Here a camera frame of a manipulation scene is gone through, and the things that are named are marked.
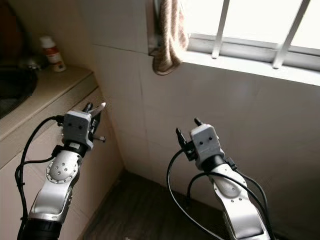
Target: floor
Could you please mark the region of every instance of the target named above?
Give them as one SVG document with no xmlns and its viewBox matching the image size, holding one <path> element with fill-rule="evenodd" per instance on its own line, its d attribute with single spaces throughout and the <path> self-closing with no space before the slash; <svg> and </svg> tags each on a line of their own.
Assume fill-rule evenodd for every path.
<svg viewBox="0 0 320 240">
<path fill-rule="evenodd" d="M 185 198 L 177 194 L 183 203 Z M 188 213 L 228 240 L 222 212 L 192 201 Z M 102 204 L 84 240 L 212 240 L 194 226 L 171 200 L 168 190 L 125 172 Z"/>
</svg>

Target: white bottle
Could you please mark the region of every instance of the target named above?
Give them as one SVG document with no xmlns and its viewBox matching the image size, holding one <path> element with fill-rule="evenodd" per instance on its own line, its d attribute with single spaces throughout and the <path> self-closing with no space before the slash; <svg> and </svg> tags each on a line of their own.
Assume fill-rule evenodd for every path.
<svg viewBox="0 0 320 240">
<path fill-rule="evenodd" d="M 55 72 L 62 72 L 67 69 L 61 54 L 56 46 L 56 43 L 50 36 L 40 37 L 41 47 L 43 48 L 44 54 L 49 60 Z"/>
</svg>

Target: beige towel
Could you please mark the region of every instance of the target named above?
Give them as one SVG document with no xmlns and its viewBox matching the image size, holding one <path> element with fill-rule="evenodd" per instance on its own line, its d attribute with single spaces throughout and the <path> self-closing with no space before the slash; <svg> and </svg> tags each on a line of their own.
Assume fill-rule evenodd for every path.
<svg viewBox="0 0 320 240">
<path fill-rule="evenodd" d="M 159 20 L 162 44 L 153 59 L 152 67 L 156 74 L 167 75 L 182 63 L 181 55 L 189 44 L 181 1 L 162 0 Z"/>
</svg>

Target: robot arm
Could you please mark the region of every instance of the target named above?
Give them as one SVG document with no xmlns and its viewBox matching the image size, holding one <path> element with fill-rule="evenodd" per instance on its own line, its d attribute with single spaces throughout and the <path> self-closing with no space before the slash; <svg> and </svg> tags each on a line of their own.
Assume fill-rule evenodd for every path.
<svg viewBox="0 0 320 240">
<path fill-rule="evenodd" d="M 45 170 L 44 185 L 34 200 L 20 239 L 58 239 L 72 201 L 72 189 L 80 176 L 83 157 L 93 148 L 93 139 L 106 140 L 94 136 L 105 105 L 102 103 L 92 110 L 89 103 L 83 111 L 69 111 L 64 115 L 64 146 Z"/>
<path fill-rule="evenodd" d="M 247 186 L 245 179 L 224 160 L 219 138 L 213 126 L 195 119 L 197 127 L 187 142 L 177 129 L 178 141 L 189 161 L 200 171 L 226 175 Z M 223 218 L 232 240 L 270 240 L 269 233 L 248 193 L 238 184 L 221 176 L 209 175 L 214 192 L 223 206 Z"/>
</svg>

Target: window sill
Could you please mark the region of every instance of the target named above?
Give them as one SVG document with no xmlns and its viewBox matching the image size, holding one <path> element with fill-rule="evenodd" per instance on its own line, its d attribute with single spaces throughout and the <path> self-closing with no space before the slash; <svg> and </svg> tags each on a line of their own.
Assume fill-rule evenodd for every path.
<svg viewBox="0 0 320 240">
<path fill-rule="evenodd" d="M 187 51 L 182 57 L 185 63 L 227 69 L 237 72 L 261 75 L 271 78 L 289 80 L 304 84 L 320 86 L 320 71 L 308 70 L 292 66 L 273 69 L 271 63 L 254 61 L 229 56 L 212 59 L 208 53 Z"/>
</svg>

